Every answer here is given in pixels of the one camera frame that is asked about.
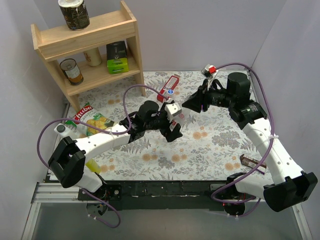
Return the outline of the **clear plastic bottle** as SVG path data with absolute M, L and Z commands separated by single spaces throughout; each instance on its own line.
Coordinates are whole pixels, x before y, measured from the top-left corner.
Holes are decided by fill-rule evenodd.
M 175 101 L 175 95 L 174 93 L 172 95 L 168 94 L 168 90 L 166 90 L 163 95 L 166 96 L 166 103 L 173 103 Z

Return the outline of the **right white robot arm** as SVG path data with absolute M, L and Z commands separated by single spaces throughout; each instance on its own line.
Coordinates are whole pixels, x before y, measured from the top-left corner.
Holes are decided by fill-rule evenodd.
M 305 172 L 289 155 L 277 135 L 271 114 L 250 99 L 251 82 L 247 75 L 232 72 L 223 87 L 216 79 L 217 71 L 203 71 L 205 79 L 184 103 L 183 107 L 201 113 L 209 106 L 227 108 L 231 119 L 255 145 L 261 155 L 257 164 L 263 163 L 271 174 L 271 182 L 258 181 L 252 175 L 257 167 L 247 173 L 235 173 L 227 178 L 226 185 L 211 194 L 214 201 L 234 204 L 243 194 L 265 200 L 275 212 L 306 201 L 318 183 L 313 172 Z

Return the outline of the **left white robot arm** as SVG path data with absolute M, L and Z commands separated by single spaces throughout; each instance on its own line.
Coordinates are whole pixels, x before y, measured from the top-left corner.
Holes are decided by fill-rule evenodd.
M 79 187 L 89 191 L 95 200 L 106 196 L 103 178 L 85 164 L 103 152 L 142 138 L 146 131 L 160 131 L 167 142 L 182 137 L 176 118 L 183 112 L 174 100 L 159 106 L 147 100 L 138 111 L 114 125 L 111 133 L 100 132 L 85 138 L 64 137 L 51 155 L 48 165 L 63 188 Z

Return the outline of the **clear bottle with red label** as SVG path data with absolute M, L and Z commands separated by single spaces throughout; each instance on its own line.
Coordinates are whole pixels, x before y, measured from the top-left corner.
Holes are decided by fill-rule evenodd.
M 180 125 L 180 127 L 182 127 L 186 121 L 186 118 L 187 118 L 186 115 L 183 113 L 180 113 L 179 115 L 174 116 L 170 125 L 170 129 L 173 131 L 174 128 L 178 126 L 178 124 Z

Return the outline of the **blue bottle cap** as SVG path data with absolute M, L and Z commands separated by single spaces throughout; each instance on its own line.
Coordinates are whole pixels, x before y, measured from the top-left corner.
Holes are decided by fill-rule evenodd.
M 174 94 L 174 91 L 172 89 L 169 89 L 167 92 L 168 92 L 169 95 L 173 95 Z

